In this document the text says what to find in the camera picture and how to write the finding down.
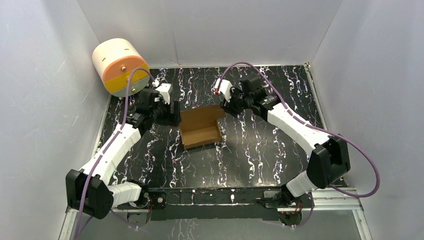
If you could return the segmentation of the aluminium front rail frame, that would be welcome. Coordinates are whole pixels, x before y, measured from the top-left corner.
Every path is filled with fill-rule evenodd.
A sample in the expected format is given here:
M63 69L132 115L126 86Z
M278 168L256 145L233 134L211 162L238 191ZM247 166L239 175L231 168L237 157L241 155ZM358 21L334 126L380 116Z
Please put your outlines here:
M279 187L149 189L163 191L167 194L165 208L153 210L150 221L259 219L269 224L282 225L276 209L265 208L257 203L257 200L263 198L265 191L279 192L281 191ZM311 194L315 204L312 216L321 211L351 211L360 238L362 240L371 239L372 236L365 220L363 207L360 200L354 197L355 190L353 188L343 188L342 191L331 188L318 189ZM305 206L302 210L303 219L308 216L310 208L310 206ZM127 215L126 212L111 210L108 215L119 218L130 228L140 229L142 227L130 226L123 219ZM77 209L69 207L59 237L62 240L79 237L90 221L102 219L97 219L84 212L79 214Z

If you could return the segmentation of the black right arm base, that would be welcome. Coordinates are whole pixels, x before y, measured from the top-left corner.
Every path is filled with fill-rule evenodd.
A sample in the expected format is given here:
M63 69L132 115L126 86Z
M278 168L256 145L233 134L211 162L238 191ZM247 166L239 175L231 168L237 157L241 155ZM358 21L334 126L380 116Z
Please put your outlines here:
M265 191L263 198L257 200L257 203L267 209L276 209L278 220L284 227L291 229L305 225L312 217L315 208L315 201L311 192L293 197L288 190ZM310 211L307 217L303 219L302 211L307 206L310 206Z

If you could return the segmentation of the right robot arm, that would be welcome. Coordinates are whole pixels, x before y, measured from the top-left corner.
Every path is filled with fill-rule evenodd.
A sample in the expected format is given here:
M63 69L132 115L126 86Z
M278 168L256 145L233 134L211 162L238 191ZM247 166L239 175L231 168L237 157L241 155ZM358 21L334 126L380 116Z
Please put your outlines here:
M228 80L218 79L214 86L217 95L224 99L220 107L233 117L244 110L282 130L308 155L305 171L281 187L273 199L288 207L295 207L302 195L316 189L325 189L350 169L347 143L339 137L315 130L300 115L285 106L278 95L269 94L259 77L241 81L241 88L234 87Z

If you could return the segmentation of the brown cardboard box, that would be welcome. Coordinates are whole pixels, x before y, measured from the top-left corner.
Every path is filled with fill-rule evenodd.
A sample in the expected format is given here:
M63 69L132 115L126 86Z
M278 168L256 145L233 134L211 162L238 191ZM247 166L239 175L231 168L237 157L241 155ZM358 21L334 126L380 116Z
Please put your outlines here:
M184 110L179 125L185 150L222 141L219 119L226 113L218 104Z

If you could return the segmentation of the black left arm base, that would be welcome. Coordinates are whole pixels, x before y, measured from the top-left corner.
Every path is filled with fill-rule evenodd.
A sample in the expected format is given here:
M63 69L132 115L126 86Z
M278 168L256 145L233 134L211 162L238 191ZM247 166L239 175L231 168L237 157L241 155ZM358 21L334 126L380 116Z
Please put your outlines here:
M111 209L119 213L126 212L123 219L132 227L144 226L150 222L154 210L166 207L167 194L145 185L125 182L111 186L110 191L113 196Z

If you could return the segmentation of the round pastel drawer cabinet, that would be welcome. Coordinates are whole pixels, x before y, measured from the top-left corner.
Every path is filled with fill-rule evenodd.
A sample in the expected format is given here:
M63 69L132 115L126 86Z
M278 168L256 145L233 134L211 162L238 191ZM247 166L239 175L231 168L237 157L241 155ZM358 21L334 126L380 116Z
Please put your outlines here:
M127 83L131 72L136 68L149 66L134 46L126 39L112 38L100 43L92 53L92 63L100 76L105 89L114 97L124 98L138 93L149 83L150 76L143 70L134 73L130 89Z

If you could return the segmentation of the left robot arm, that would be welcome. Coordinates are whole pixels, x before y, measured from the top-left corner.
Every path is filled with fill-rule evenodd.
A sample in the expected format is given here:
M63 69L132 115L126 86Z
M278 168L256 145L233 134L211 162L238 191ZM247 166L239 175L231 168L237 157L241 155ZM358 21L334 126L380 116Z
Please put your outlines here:
M132 203L144 208L150 201L146 185L128 180L110 185L110 179L128 151L150 131L152 125L177 127L181 122L180 104L171 100L170 86L145 88L138 102L126 111L123 124L117 124L112 136L79 170L65 177L67 206L97 219L103 219L115 207Z

